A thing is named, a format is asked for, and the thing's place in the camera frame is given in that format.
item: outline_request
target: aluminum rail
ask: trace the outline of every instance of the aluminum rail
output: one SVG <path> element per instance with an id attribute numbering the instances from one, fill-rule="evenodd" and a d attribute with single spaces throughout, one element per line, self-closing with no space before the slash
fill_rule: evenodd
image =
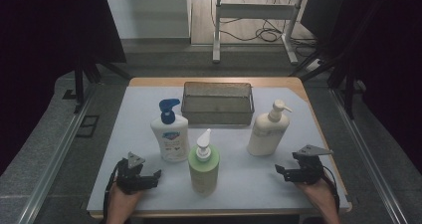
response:
<path id="1" fill-rule="evenodd" d="M 93 100 L 94 93 L 96 91 L 95 85 L 89 85 L 87 88 L 87 96 L 84 105 L 82 106 L 79 113 L 75 114 L 72 118 L 71 123 L 66 129 L 65 134 L 63 135 L 58 147 L 53 153 L 52 158 L 50 159 L 49 164 L 44 169 L 43 174 L 38 180 L 37 185 L 35 186 L 33 192 L 29 196 L 27 203 L 25 204 L 22 213 L 19 216 L 18 223 L 34 223 L 35 218 L 38 215 L 38 212 L 41 209 L 41 206 L 44 203 L 44 200 L 49 193 L 50 187 L 52 186 L 57 173 L 59 172 L 60 167 L 62 166 L 63 160 L 68 153 L 69 147 L 74 140 L 74 137 L 78 131 L 79 126 L 81 125 L 85 113 L 90 106 L 90 103 Z"/>
<path id="2" fill-rule="evenodd" d="M 335 104 L 341 114 L 341 117 L 343 118 L 345 125 L 347 126 L 347 129 L 352 135 L 353 142 L 356 144 L 357 150 L 360 154 L 360 157 L 362 158 L 363 164 L 366 166 L 369 176 L 372 179 L 375 188 L 378 190 L 378 193 L 382 201 L 384 202 L 385 208 L 387 209 L 391 220 L 393 221 L 393 223 L 396 224 L 407 223 L 406 217 L 404 216 L 403 211 L 401 210 L 397 198 L 395 197 L 393 191 L 391 190 L 391 187 L 383 177 L 381 171 L 378 168 L 378 165 L 373 159 L 373 156 L 370 153 L 370 150 L 368 149 L 366 142 L 359 131 L 359 128 L 357 127 L 354 120 L 350 119 L 346 111 L 344 110 L 341 95 L 334 90 L 329 91 L 334 98 Z"/>

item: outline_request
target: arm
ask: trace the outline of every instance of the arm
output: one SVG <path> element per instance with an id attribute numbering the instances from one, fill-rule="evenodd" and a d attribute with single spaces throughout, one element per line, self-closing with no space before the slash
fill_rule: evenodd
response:
<path id="1" fill-rule="evenodd" d="M 131 195 L 124 194 L 114 183 L 109 192 L 108 216 L 106 224 L 122 224 L 132 214 L 143 191 Z"/>
<path id="2" fill-rule="evenodd" d="M 322 179 L 312 185 L 295 183 L 307 197 L 311 204 L 318 209 L 326 224 L 339 224 L 340 219 L 335 207 L 335 201 L 332 197 L 328 184 Z"/>

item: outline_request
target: green soap bottle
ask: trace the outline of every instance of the green soap bottle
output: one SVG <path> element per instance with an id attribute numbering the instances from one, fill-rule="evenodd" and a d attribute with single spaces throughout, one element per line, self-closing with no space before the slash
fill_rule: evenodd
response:
<path id="1" fill-rule="evenodd" d="M 197 193 L 207 196 L 217 186 L 220 154 L 210 144 L 211 129 L 208 128 L 197 140 L 197 146 L 189 152 L 188 162 L 192 187 Z"/>

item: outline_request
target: hand soap bottle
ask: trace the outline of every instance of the hand soap bottle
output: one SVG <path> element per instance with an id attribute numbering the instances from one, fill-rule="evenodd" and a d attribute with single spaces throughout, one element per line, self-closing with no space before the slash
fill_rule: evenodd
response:
<path id="1" fill-rule="evenodd" d="M 188 120 L 175 114 L 172 110 L 179 104 L 179 99 L 162 100 L 159 103 L 161 117 L 151 123 L 152 131 L 158 140 L 161 156 L 166 161 L 186 160 L 189 153 Z"/>
<path id="2" fill-rule="evenodd" d="M 282 113 L 283 110 L 292 111 L 283 101 L 275 100 L 270 112 L 257 116 L 247 147 L 249 153 L 261 156 L 276 151 L 290 124 L 289 118 Z"/>
<path id="3" fill-rule="evenodd" d="M 197 140 L 197 147 L 189 152 L 189 170 L 193 189 L 203 195 L 211 194 L 217 186 L 220 154 L 210 144 L 211 129 L 208 128 Z"/>

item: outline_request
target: gray carpet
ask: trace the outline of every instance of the gray carpet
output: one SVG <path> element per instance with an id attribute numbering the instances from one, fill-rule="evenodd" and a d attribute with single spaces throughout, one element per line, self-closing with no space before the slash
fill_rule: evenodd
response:
<path id="1" fill-rule="evenodd" d="M 282 77 L 294 68 L 288 64 L 280 47 L 275 50 L 265 48 L 267 52 L 264 54 L 260 51 L 262 48 L 257 48 L 255 53 L 251 48 L 225 48 L 221 54 L 222 62 L 218 65 L 212 64 L 209 47 L 157 49 L 127 53 L 127 64 L 119 66 L 136 77 Z M 88 215 L 86 205 L 127 86 L 123 78 L 102 66 L 99 68 L 102 83 L 96 85 L 94 100 L 86 113 L 99 118 L 98 126 L 92 137 L 74 139 L 35 223 L 98 223 Z M 352 211 L 341 215 L 341 221 L 345 224 L 393 223 L 326 87 L 324 81 L 327 75 L 321 74 L 305 85 L 322 132 L 334 151 L 333 158 L 348 191 L 348 198 L 353 204 Z M 65 129 L 63 125 L 69 123 L 75 103 L 62 100 L 62 96 L 72 88 L 72 74 L 58 80 L 51 106 L 26 143 L 27 149 L 1 176 L 1 223 L 15 223 L 50 158 L 54 144 Z M 355 120 L 397 195 L 408 223 L 422 223 L 420 174 L 359 96 L 354 102 Z M 80 134 L 86 134 L 86 131 L 81 128 Z M 134 223 L 141 222 L 143 220 L 134 220 Z"/>

